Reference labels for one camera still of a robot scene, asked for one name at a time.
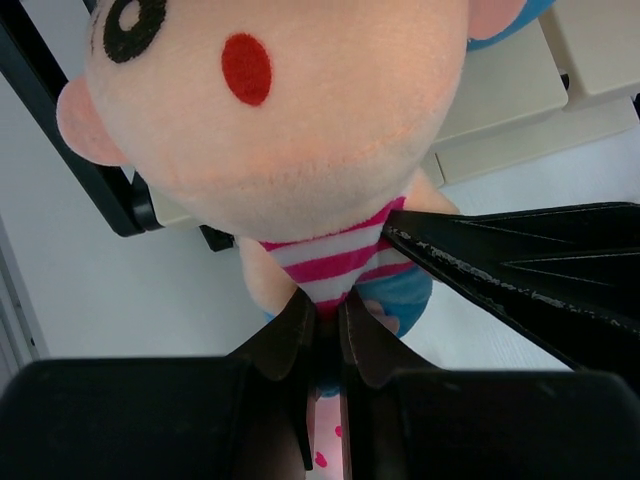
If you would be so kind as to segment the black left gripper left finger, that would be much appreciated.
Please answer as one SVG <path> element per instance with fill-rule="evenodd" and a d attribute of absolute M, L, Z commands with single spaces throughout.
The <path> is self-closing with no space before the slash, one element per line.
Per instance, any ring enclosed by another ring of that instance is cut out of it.
<path fill-rule="evenodd" d="M 297 290 L 283 311 L 232 352 L 248 362 L 233 439 L 235 470 L 313 468 L 316 311 Z"/>

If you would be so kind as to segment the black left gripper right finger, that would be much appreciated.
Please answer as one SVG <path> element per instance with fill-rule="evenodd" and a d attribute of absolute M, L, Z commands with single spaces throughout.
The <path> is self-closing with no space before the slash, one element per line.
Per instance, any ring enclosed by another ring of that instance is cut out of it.
<path fill-rule="evenodd" d="M 638 204 L 476 216 L 394 210 L 383 237 L 565 365 L 639 388 Z"/>

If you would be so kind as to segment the boy plush striped shirt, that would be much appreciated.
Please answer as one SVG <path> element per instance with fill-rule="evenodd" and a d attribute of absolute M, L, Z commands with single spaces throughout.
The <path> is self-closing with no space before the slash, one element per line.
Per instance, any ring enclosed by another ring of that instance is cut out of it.
<path fill-rule="evenodd" d="M 420 163 L 457 90 L 478 1 L 101 1 L 57 124 L 233 235 L 275 316 L 358 290 L 404 335 L 430 277 L 382 239 L 394 209 L 451 213 Z"/>

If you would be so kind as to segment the pink striped frog plush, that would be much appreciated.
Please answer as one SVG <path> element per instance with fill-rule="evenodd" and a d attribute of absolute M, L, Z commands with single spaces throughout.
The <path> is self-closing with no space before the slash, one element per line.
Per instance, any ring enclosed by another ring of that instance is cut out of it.
<path fill-rule="evenodd" d="M 339 393 L 321 396 L 315 404 L 313 472 L 322 479 L 344 477 Z"/>

